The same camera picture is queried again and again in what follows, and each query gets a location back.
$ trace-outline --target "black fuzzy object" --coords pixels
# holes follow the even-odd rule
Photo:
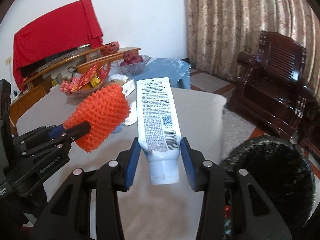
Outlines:
[[[289,141],[272,136],[247,140],[220,166],[231,175],[247,169],[293,235],[307,222],[315,198],[315,178],[305,156]]]

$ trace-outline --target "qr code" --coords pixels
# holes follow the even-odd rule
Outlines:
[[[162,116],[162,122],[164,125],[166,124],[172,124],[172,117],[171,115]]]

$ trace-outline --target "white tube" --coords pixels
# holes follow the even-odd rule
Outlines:
[[[137,116],[151,184],[178,183],[181,132],[169,78],[137,81]]]

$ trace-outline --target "wooden armchair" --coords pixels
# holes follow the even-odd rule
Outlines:
[[[257,55],[240,52],[242,65],[228,102],[231,111],[254,116],[284,138],[290,138],[313,100],[314,90],[303,78],[306,49],[293,39],[261,32]]]
[[[298,144],[307,146],[320,162],[320,106],[309,101],[298,128]]]

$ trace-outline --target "white tablecloth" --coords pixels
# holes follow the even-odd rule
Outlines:
[[[220,163],[222,111],[226,99],[220,95],[177,88],[172,88],[172,93],[182,136],[188,138],[191,148],[202,151],[206,159]],[[135,100],[135,91],[127,100],[129,103]],[[42,125],[63,123],[81,101],[68,97],[57,88],[53,89],[20,117],[17,122],[18,134]],[[99,169],[104,163],[115,159],[119,152],[129,149],[137,136],[135,123],[122,126],[118,133],[111,134],[92,153],[86,153],[73,143],[69,152],[70,161],[44,183],[48,199],[74,168],[81,167],[85,171]],[[132,187],[126,193],[118,193],[126,240],[195,239],[203,193],[191,190],[181,157],[179,174],[178,184],[150,185],[148,163],[141,151]]]

